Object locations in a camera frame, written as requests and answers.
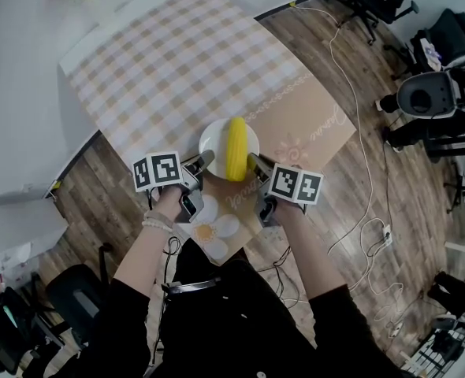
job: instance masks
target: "bracelet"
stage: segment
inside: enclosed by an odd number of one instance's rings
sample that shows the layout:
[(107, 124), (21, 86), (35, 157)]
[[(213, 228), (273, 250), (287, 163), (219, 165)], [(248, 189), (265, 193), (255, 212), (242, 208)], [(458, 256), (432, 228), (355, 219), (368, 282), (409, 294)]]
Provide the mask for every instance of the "bracelet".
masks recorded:
[(148, 220), (151, 219), (151, 223), (156, 223), (156, 225), (151, 224), (151, 227), (157, 227), (167, 232), (173, 231), (173, 222), (164, 214), (160, 214), (154, 210), (149, 210), (145, 213), (144, 218), (142, 225), (146, 225), (146, 223), (149, 222)]

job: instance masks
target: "white plate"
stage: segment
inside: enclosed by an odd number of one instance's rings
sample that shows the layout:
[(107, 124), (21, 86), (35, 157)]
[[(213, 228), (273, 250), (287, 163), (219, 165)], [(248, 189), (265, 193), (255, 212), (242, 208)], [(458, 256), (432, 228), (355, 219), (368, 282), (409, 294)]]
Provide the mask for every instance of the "white plate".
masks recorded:
[[(229, 122), (231, 119), (219, 119), (210, 124), (199, 139), (199, 153), (212, 150), (215, 159), (208, 166), (208, 171), (219, 178), (225, 179), (227, 162), (227, 140), (229, 137)], [(254, 130), (247, 125), (248, 153), (259, 155), (259, 139)]]

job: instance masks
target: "table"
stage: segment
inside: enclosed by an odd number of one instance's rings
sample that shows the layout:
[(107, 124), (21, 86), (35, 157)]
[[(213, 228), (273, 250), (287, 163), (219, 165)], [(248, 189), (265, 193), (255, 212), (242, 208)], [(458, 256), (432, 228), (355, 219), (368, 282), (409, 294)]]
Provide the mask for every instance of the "table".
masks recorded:
[(441, 157), (457, 157), (465, 155), (464, 148), (445, 149), (449, 144), (465, 143), (465, 135), (459, 137), (448, 137), (443, 139), (426, 140), (424, 146), (431, 161), (437, 162)]
[[(320, 172), (355, 132), (326, 89), (229, 0), (136, 0), (61, 61), (78, 98), (124, 163), (197, 154), (211, 122), (243, 117), (275, 161)], [(204, 210), (181, 224), (217, 264), (262, 229), (259, 182), (205, 174)]]

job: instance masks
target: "person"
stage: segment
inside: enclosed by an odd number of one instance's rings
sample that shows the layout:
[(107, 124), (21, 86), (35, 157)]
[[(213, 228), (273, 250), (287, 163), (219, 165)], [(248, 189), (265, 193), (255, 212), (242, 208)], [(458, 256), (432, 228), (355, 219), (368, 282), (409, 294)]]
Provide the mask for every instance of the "person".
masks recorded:
[(436, 275), (427, 296), (439, 302), (457, 319), (465, 314), (465, 283), (445, 272)]
[[(167, 187), (154, 206), (156, 218), (174, 221), (181, 210), (180, 196), (179, 188)], [(296, 259), (318, 348), (297, 329), (284, 303), (244, 253), (217, 267), (188, 240), (173, 281), (214, 279), (216, 284), (168, 295), (160, 327), (163, 360), (151, 376), (404, 376), (376, 345), (343, 276), (300, 208), (279, 200), (274, 217)], [(169, 228), (154, 224), (145, 223), (116, 271), (89, 345), (77, 361), (78, 376), (141, 377), (146, 372), (151, 352), (145, 320), (171, 237)]]
[[(397, 94), (387, 95), (375, 102), (378, 111), (394, 113), (399, 109)], [(396, 130), (383, 129), (383, 139), (396, 152), (405, 146), (413, 146), (424, 139), (439, 139), (440, 137), (457, 137), (465, 134), (465, 110), (455, 111), (452, 117), (443, 119), (414, 119)]]

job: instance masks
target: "chair wheel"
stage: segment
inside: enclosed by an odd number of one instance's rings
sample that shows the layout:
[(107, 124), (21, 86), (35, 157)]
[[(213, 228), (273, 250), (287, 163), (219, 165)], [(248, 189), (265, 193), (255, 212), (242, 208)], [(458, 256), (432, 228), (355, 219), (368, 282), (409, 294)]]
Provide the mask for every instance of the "chair wheel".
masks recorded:
[(111, 243), (103, 243), (99, 249), (101, 249), (103, 252), (112, 252), (113, 245)]

